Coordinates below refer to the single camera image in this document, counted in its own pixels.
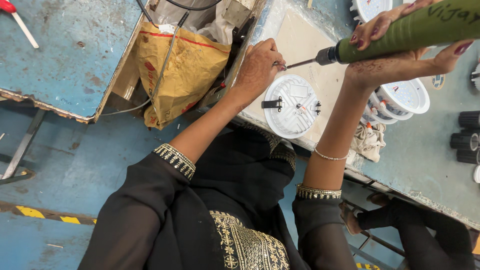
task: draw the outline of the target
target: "green screwdriver handle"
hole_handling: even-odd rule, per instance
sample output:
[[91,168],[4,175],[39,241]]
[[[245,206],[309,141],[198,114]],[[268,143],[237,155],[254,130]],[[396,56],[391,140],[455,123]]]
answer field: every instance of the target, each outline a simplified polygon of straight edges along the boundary
[[480,0],[444,0],[393,22],[383,37],[363,51],[344,38],[336,54],[339,62],[352,63],[471,38],[480,38]]

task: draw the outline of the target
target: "brown paper bag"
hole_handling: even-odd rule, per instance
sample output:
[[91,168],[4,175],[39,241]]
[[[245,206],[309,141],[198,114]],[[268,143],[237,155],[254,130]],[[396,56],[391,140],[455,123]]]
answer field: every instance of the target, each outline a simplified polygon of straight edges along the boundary
[[[137,37],[140,78],[149,96],[155,89],[172,36],[160,34],[153,25],[144,23]],[[230,47],[180,29],[152,98],[153,105],[145,111],[145,125],[162,129],[195,105],[227,64]]]

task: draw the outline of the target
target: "cloth rag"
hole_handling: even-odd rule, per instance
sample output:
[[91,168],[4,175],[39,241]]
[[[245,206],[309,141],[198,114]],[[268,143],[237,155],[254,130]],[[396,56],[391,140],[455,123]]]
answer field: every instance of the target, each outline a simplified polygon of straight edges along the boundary
[[385,124],[376,124],[372,126],[372,132],[369,133],[367,127],[359,123],[350,147],[369,160],[378,162],[380,160],[380,149],[386,145],[383,134],[385,130]]

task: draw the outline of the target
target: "circular sticker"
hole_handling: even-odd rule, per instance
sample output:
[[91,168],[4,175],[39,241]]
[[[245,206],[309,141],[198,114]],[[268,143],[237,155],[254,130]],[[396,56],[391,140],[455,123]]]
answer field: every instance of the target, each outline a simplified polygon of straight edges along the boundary
[[433,88],[440,90],[445,84],[445,74],[432,76]]

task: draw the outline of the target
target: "woman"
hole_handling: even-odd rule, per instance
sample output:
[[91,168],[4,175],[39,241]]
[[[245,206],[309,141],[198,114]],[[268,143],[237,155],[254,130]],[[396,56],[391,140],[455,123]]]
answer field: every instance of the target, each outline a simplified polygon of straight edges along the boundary
[[[393,226],[411,270],[475,270],[470,234],[462,223],[441,213],[420,209],[382,193],[371,196],[379,209],[358,213],[343,203],[342,217],[352,235],[362,230]],[[427,227],[436,231],[433,237]]]
[[[359,27],[352,44],[365,49],[391,21],[428,4],[383,13]],[[294,174],[294,153],[277,136],[248,126],[216,138],[285,64],[273,39],[249,46],[229,92],[169,144],[128,167],[125,183],[99,212],[79,269],[356,269],[338,204],[345,157],[370,93],[451,71],[472,41],[430,60],[418,60],[421,49],[347,68],[293,202],[298,251],[278,206]]]

